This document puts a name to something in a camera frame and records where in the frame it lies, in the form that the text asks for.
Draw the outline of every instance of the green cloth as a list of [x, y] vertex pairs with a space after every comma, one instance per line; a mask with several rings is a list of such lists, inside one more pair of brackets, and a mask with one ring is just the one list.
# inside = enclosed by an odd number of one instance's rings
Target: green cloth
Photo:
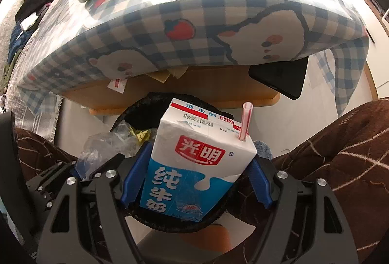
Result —
[[18, 57], [19, 57], [20, 53], [22, 52], [22, 50], [23, 50], [23, 48], [20, 48], [20, 49], [15, 53], [15, 56], [14, 56], [14, 58], [12, 59], [11, 64], [6, 64], [6, 65], [4, 66], [4, 77], [3, 77], [3, 83], [2, 83], [2, 85], [1, 85], [2, 87], [8, 86], [9, 80], [11, 79], [12, 71], [14, 70], [16, 61], [18, 60]]

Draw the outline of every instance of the blue gripper pad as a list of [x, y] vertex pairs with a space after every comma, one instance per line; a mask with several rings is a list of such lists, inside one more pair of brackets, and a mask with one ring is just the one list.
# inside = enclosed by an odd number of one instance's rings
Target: blue gripper pad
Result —
[[263, 203], [265, 208], [268, 209], [273, 203], [273, 199], [270, 196], [270, 184], [264, 172], [261, 170], [256, 157], [250, 162], [246, 172], [251, 186], [254, 189], [255, 196], [257, 196], [257, 200]]
[[149, 166], [151, 151], [151, 143], [145, 144], [143, 151], [137, 154], [137, 161], [124, 179], [123, 194], [120, 198], [120, 201], [125, 207], [128, 207], [128, 205], [134, 202], [137, 198], [139, 190], [141, 189], [142, 183], [147, 174], [147, 167]]

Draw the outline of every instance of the black trash bag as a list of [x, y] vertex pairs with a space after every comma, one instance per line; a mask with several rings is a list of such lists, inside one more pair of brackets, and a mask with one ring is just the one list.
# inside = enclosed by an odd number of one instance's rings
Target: black trash bag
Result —
[[[173, 98], [207, 109], [224, 117], [234, 119], [233, 115], [220, 111], [212, 105], [191, 95], [152, 92], [148, 93], [146, 97], [128, 107], [126, 111], [115, 121], [111, 131], [115, 129], [122, 120], [125, 120], [132, 127], [139, 130], [158, 128], [159, 122]], [[240, 179], [234, 183], [230, 190], [227, 191], [227, 193], [200, 222], [182, 220], [140, 207], [139, 203], [141, 200], [143, 186], [139, 191], [136, 201], [129, 205], [127, 215], [131, 215], [144, 225], [159, 231], [171, 233], [196, 232], [213, 223], [226, 211], [228, 201], [236, 192], [239, 180]]]

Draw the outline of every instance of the tablecloth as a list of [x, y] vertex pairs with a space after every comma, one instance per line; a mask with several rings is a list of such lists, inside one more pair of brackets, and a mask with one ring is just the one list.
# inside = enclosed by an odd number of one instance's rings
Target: tablecloth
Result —
[[55, 0], [18, 86], [37, 113], [53, 110], [54, 94], [104, 78], [182, 65], [290, 61], [330, 48], [341, 114], [368, 43], [359, 14], [342, 0]]

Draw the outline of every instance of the plastic bag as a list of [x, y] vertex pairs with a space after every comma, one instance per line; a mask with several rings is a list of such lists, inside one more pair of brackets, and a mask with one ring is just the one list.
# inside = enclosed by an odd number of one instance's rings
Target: plastic bag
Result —
[[75, 169], [82, 180], [88, 180], [96, 169], [118, 153], [133, 157], [143, 142], [153, 143], [156, 131], [154, 128], [137, 131], [123, 120], [112, 132], [95, 134], [87, 139]]

